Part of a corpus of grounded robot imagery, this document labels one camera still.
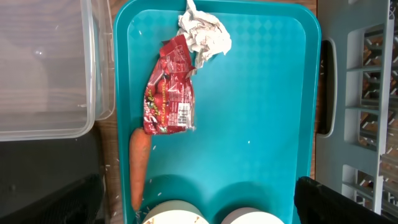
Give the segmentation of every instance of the red snack wrapper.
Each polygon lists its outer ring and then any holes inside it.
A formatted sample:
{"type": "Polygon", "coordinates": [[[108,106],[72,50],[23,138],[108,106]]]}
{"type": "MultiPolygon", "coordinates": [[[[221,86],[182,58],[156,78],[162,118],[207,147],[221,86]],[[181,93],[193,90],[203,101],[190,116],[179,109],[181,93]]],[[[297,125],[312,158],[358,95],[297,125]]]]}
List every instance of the red snack wrapper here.
{"type": "Polygon", "coordinates": [[[173,134],[193,129],[195,96],[189,73],[191,63],[184,35],[174,37],[159,50],[144,96],[144,131],[173,134]]]}

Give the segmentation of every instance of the wooden table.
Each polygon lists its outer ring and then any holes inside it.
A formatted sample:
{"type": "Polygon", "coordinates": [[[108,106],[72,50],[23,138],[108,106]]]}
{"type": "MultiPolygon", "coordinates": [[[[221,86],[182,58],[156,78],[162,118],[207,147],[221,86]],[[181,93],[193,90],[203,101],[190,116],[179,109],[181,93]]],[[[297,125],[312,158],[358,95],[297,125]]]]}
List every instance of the wooden table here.
{"type": "MultiPolygon", "coordinates": [[[[116,17],[119,9],[127,0],[110,0],[112,18],[116,17]]],[[[279,0],[279,2],[293,2],[302,4],[308,7],[314,14],[317,10],[317,0],[279,0]]],[[[318,113],[319,101],[317,101],[317,117],[315,122],[315,131],[319,123],[318,113]]],[[[118,130],[116,126],[116,111],[105,121],[100,121],[95,124],[101,130],[103,147],[104,147],[104,161],[107,167],[106,172],[106,190],[109,197],[109,214],[111,216],[111,223],[123,223],[123,208],[120,188],[120,172],[119,172],[119,149],[118,149],[118,130]]],[[[313,159],[311,166],[311,177],[315,176],[315,135],[313,144],[313,159]]]]}

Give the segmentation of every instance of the white tissue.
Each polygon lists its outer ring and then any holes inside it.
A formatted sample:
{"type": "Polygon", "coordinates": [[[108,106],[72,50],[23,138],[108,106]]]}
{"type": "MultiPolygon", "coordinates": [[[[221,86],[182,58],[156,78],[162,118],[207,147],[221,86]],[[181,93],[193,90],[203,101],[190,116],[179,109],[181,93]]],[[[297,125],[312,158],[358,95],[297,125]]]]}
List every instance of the white tissue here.
{"type": "Polygon", "coordinates": [[[213,55],[231,49],[232,40],[224,25],[213,15],[197,11],[193,0],[187,0],[187,11],[178,17],[180,29],[177,35],[183,34],[188,49],[197,52],[195,67],[202,68],[213,55]]]}

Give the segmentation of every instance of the teal tray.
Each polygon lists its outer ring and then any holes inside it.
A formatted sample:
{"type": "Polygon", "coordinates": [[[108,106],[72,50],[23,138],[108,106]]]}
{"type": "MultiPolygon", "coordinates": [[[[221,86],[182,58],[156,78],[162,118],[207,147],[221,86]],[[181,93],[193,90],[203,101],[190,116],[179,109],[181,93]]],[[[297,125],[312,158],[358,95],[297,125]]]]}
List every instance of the teal tray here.
{"type": "MultiPolygon", "coordinates": [[[[149,159],[142,211],[179,199],[194,204],[214,224],[239,207],[300,223],[294,189],[299,177],[310,174],[318,21],[295,4],[195,3],[225,25],[232,49],[192,78],[197,129],[153,137],[156,149],[149,159]]],[[[131,207],[129,138],[142,126],[144,89],[162,41],[176,35],[185,7],[185,0],[135,0],[115,21],[121,190],[128,224],[137,221],[131,207]]]]}

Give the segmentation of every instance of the orange carrot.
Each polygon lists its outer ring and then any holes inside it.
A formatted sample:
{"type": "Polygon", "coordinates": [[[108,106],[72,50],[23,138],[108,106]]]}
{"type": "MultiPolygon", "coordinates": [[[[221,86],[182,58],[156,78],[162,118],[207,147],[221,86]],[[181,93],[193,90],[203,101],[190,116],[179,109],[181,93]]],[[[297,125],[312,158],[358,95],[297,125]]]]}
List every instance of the orange carrot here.
{"type": "Polygon", "coordinates": [[[144,193],[145,174],[147,172],[150,154],[151,135],[144,129],[137,128],[130,137],[130,186],[131,205],[138,211],[142,203],[144,193]]]}

